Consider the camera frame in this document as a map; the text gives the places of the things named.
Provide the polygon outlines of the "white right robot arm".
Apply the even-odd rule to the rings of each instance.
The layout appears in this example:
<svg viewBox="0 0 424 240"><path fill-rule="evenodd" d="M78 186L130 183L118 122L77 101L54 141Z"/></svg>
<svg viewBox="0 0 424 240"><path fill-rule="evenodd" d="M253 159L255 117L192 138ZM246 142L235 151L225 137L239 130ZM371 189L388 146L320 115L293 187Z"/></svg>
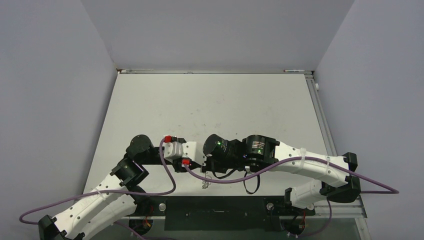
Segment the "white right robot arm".
<svg viewBox="0 0 424 240"><path fill-rule="evenodd" d="M323 200L351 203L361 193L360 180L353 175L358 166L354 153L328 156L257 134L243 140L226 140L212 134L202 150L206 156L203 171L231 169L254 176L274 171L311 178L308 183L285 190L282 207L289 214Z"/></svg>

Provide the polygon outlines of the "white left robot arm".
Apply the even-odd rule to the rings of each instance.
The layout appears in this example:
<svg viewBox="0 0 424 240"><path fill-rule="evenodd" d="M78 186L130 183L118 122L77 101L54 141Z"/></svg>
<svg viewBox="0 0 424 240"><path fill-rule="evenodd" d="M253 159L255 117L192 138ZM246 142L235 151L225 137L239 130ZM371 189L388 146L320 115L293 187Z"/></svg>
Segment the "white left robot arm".
<svg viewBox="0 0 424 240"><path fill-rule="evenodd" d="M149 197L173 193L177 184L169 165L176 172L183 162L200 156L195 141L165 136L155 147L147 135L135 136L125 154L106 177L90 192L70 198L66 210L54 216L45 215L38 223L41 240L89 240L107 226L135 213L143 215L149 208ZM163 192L148 193L140 183L149 175L145 165L161 165L170 177L172 187Z"/></svg>

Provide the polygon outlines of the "metal disc with keyrings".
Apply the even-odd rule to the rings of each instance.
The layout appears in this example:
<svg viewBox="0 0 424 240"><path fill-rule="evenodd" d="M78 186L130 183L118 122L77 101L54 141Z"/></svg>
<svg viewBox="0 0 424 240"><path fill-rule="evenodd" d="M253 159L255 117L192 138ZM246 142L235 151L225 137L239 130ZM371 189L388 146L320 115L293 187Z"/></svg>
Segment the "metal disc with keyrings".
<svg viewBox="0 0 424 240"><path fill-rule="evenodd" d="M210 176L210 175L208 175L208 174L206 174L205 176L204 176L204 178L206 178L206 179L208 179L208 180L211 180L212 179L212 177ZM210 182L210 181L207 181L207 180L203 180L202 181L202 186L201 186L201 188L203 189L203 190L206 190L210 185L211 185L212 183Z"/></svg>

